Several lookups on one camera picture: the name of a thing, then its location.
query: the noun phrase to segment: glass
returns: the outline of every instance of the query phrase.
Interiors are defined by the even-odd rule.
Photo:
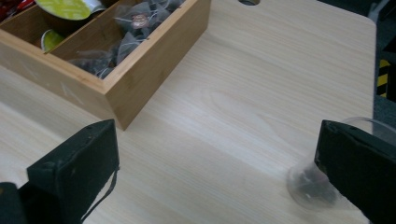
[[[342,121],[396,146],[396,130],[375,119],[351,118]],[[357,209],[329,181],[314,163],[315,151],[289,169],[288,191],[295,202],[309,210]]]

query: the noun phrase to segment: bamboo organizer box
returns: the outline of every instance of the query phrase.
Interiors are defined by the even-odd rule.
[[[40,8],[0,23],[0,65],[125,130],[207,27],[210,0],[186,0],[105,79],[67,60],[79,51],[108,50],[123,38],[114,21],[121,0],[45,53],[34,43],[49,29]]]

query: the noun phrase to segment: wood grain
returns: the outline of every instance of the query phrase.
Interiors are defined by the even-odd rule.
[[[374,69],[367,18],[311,0],[214,0],[206,32],[118,130],[118,184],[86,223],[367,223],[303,210],[285,179],[323,119],[372,116]],[[99,119],[0,76],[0,181],[21,186],[27,166]]]

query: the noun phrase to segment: dark floor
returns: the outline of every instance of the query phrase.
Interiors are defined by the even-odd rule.
[[[340,7],[363,16],[368,16],[372,3],[378,3],[379,0],[319,0],[326,4]],[[375,80],[378,76],[379,60],[386,59],[396,63],[396,53],[384,51],[384,47],[396,36],[396,12],[391,14],[383,21],[378,20],[376,33],[376,62],[375,62]],[[374,118],[396,128],[396,103],[384,97],[375,95],[374,101]]]

